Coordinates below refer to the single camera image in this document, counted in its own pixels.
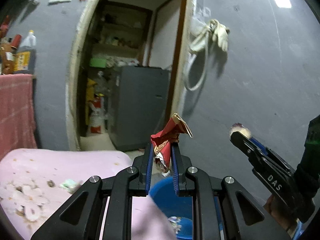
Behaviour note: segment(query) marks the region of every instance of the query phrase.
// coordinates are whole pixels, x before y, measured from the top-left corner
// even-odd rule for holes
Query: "blue trash bin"
[[[168,218],[181,217],[179,223],[181,230],[177,234],[177,239],[192,239],[192,198],[176,196],[172,177],[156,183],[150,189],[149,196]]]

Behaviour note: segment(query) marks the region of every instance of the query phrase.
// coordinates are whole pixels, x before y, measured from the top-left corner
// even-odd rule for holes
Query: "black gripper frame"
[[[177,169],[177,195],[192,197],[193,239],[218,240],[222,234],[232,240],[291,239],[233,177],[218,179],[193,167],[190,158],[180,154],[178,143],[172,144],[171,157]]]

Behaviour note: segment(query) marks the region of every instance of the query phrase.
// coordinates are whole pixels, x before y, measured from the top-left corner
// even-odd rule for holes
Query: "door frame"
[[[76,35],[70,51],[69,69],[66,75],[66,128],[70,151],[81,151],[80,134],[77,129],[77,84],[84,41],[91,23],[93,13],[99,0],[87,0],[77,25]],[[167,118],[177,111],[182,95],[182,70],[188,60],[188,41],[191,16],[195,11],[196,0],[182,0],[177,31],[177,41],[172,62],[172,74],[166,107]]]

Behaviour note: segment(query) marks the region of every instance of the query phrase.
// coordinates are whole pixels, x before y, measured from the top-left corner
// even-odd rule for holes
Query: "red snack wrapper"
[[[151,135],[151,143],[154,147],[155,162],[163,173],[169,171],[171,158],[171,143],[179,142],[179,134],[187,133],[191,138],[192,132],[185,121],[177,114],[173,114],[164,129]]]

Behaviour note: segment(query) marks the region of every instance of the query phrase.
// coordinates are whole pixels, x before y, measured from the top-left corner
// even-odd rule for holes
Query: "white glove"
[[[225,27],[223,24],[219,23],[217,20],[214,20],[216,23],[216,28],[212,34],[212,41],[218,41],[218,47],[222,51],[228,51],[228,32],[229,28]]]

